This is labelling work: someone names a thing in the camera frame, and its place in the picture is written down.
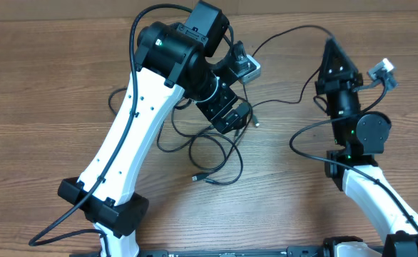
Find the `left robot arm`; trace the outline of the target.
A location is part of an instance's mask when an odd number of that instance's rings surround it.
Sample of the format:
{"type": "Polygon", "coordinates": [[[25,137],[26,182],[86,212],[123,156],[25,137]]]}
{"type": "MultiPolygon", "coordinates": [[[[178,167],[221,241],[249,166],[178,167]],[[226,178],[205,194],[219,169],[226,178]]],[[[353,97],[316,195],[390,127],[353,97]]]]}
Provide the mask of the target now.
{"type": "Polygon", "coordinates": [[[135,192],[136,180],[160,125],[182,98],[194,102],[219,133],[245,125],[250,107],[231,90],[254,69],[243,45],[231,44],[222,61],[208,62],[229,27],[219,8],[200,1],[184,23],[157,21],[131,31],[123,103],[92,162],[58,188],[93,224],[101,256],[138,255],[135,231],[148,201],[135,192]]]}

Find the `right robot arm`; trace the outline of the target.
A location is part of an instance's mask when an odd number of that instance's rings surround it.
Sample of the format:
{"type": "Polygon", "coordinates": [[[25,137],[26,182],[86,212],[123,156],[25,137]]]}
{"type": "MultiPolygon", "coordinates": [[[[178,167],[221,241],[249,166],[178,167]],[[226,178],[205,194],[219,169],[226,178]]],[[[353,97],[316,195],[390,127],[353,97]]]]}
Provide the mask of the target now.
{"type": "Polygon", "coordinates": [[[351,198],[378,232],[383,256],[418,256],[418,213],[386,180],[375,157],[384,152],[392,122],[372,106],[363,108],[358,93],[382,86],[386,94],[397,87],[394,66],[383,59],[365,84],[349,56],[334,38],[326,41],[315,83],[316,96],[330,117],[339,151],[328,151],[325,173],[351,198]]]}

